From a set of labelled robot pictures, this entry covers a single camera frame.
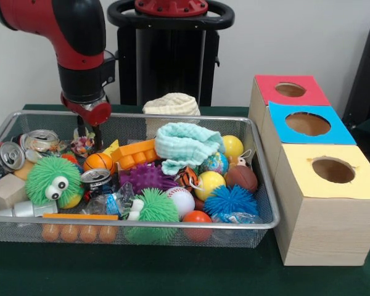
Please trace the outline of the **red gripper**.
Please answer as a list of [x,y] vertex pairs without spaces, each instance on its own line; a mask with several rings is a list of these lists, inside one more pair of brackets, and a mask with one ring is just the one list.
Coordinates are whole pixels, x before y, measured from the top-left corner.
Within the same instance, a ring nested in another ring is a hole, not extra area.
[[60,99],[66,108],[78,115],[77,132],[79,136],[85,135],[84,121],[91,126],[95,126],[94,149],[96,152],[101,151],[103,142],[100,125],[109,119],[112,112],[112,107],[107,101],[106,96],[90,104],[77,104],[76,102],[71,102],[66,99],[63,94],[60,95]]

